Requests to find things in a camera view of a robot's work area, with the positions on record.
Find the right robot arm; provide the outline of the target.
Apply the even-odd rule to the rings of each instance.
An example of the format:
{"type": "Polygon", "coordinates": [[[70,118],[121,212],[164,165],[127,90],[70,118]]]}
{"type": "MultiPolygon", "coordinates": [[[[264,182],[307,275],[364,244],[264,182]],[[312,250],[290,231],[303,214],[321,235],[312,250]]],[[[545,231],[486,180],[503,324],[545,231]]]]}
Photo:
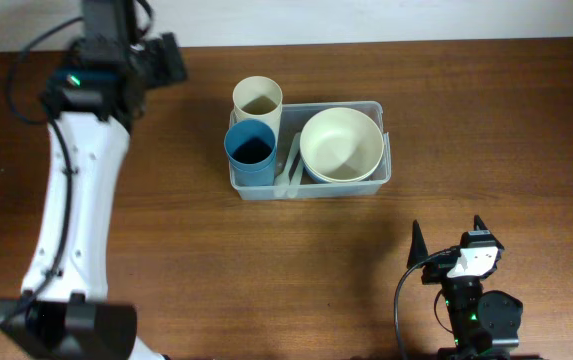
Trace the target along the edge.
{"type": "Polygon", "coordinates": [[[424,285],[439,285],[455,346],[439,359],[508,359],[519,346],[523,303],[502,291],[484,291],[482,281],[497,270],[504,246],[476,215],[460,243],[428,253],[418,222],[413,223],[407,270],[422,270],[424,285]]]}

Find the white plastic fork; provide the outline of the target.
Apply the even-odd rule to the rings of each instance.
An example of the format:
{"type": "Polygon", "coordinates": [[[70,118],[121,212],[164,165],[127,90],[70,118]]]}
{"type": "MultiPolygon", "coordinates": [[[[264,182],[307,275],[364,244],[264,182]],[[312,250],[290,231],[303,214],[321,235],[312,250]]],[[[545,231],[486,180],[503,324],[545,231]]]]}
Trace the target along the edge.
{"type": "Polygon", "coordinates": [[[293,176],[290,181],[289,189],[287,190],[287,196],[289,199],[294,199],[297,197],[299,192],[299,187],[301,185],[302,176],[304,172],[304,160],[302,157],[299,157],[297,167],[293,173],[293,176]]]}

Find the white plastic spoon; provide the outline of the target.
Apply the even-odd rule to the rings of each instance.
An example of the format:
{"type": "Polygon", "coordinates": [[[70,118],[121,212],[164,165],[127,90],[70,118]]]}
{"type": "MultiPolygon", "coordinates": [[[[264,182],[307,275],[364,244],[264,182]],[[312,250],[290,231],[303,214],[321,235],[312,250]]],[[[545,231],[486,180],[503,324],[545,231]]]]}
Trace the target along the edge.
{"type": "Polygon", "coordinates": [[[283,198],[286,195],[287,187],[290,184],[290,170],[297,158],[300,149],[300,138],[301,138],[301,133],[297,132],[294,135],[293,141],[291,143],[290,150],[286,162],[284,164],[284,168],[282,172],[275,178],[274,181],[275,188],[273,194],[277,198],[283,198]]]}

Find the cream cup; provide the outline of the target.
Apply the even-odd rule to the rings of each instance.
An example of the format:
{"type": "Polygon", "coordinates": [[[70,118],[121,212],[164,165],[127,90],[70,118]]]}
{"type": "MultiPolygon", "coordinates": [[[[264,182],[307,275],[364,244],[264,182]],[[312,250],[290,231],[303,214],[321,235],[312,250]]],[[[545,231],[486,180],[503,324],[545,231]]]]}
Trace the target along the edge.
{"type": "Polygon", "coordinates": [[[283,93],[274,80],[264,76],[247,77],[235,86],[232,99],[236,122],[261,121],[279,138],[283,93]]]}

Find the cream bowl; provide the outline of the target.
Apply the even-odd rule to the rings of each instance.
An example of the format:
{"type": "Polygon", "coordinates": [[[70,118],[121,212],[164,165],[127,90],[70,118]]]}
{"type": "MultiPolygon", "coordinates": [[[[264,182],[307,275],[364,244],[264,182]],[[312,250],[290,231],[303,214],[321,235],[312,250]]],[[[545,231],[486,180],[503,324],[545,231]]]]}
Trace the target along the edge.
{"type": "Polygon", "coordinates": [[[332,178],[332,177],[322,175],[322,174],[318,173],[316,170],[314,170],[313,168],[311,168],[306,162],[304,162],[305,167],[307,167],[310,170],[312,170],[313,172],[315,172],[320,178],[323,178],[324,180],[326,180],[326,183],[354,183],[354,182],[365,181],[365,180],[369,179],[372,175],[375,174],[375,171],[380,167],[381,164],[382,164],[382,162],[379,162],[372,170],[370,170],[366,174],[363,174],[360,176],[355,176],[355,177],[350,177],[350,178],[346,178],[346,179],[339,179],[339,178],[332,178]]]}
{"type": "Polygon", "coordinates": [[[370,117],[347,108],[323,110],[304,125],[300,150],[304,162],[318,173],[339,179],[372,170],[385,150],[383,133],[370,117]]]}

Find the blue cup front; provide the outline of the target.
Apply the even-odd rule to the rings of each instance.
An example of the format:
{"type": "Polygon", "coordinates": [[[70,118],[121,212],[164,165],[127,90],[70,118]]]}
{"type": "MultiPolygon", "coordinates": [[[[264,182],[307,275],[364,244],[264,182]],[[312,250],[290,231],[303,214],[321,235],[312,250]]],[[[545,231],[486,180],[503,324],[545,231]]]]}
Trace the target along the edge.
{"type": "Polygon", "coordinates": [[[234,124],[226,133],[224,148],[230,163],[242,171],[266,167],[276,156],[277,138],[264,122],[249,119],[234,124]]]}

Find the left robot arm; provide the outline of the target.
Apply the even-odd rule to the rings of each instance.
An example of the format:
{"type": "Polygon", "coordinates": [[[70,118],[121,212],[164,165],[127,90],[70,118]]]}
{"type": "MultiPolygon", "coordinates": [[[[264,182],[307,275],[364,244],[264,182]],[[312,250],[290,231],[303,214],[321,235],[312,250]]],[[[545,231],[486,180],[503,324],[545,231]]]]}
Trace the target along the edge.
{"type": "Polygon", "coordinates": [[[153,359],[134,306],[107,299],[115,187],[150,90],[183,82],[175,37],[137,22],[145,1],[85,1],[74,39],[40,101],[50,167],[40,235],[16,298],[0,299],[0,332],[34,359],[153,359]]]}

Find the blue bowl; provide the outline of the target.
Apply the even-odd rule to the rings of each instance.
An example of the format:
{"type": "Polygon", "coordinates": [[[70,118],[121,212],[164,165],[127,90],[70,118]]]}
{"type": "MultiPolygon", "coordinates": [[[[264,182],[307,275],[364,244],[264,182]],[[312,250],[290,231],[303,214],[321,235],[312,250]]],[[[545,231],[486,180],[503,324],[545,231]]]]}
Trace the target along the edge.
{"type": "Polygon", "coordinates": [[[311,178],[311,180],[315,183],[326,183],[326,180],[320,178],[315,172],[310,170],[309,168],[305,167],[305,172],[311,178]]]}

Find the blue cup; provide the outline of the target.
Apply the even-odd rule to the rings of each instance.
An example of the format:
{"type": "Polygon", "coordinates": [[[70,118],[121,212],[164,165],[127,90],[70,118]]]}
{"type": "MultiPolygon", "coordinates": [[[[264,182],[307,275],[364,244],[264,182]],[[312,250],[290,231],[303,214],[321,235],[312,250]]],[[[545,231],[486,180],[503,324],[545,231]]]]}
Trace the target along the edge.
{"type": "Polygon", "coordinates": [[[277,138],[264,122],[249,119],[234,124],[226,133],[224,148],[230,163],[242,171],[266,167],[276,156],[277,138]]]}
{"type": "Polygon", "coordinates": [[[243,170],[231,164],[232,177],[237,186],[271,186],[275,178],[276,162],[271,161],[257,170],[243,170]]]}

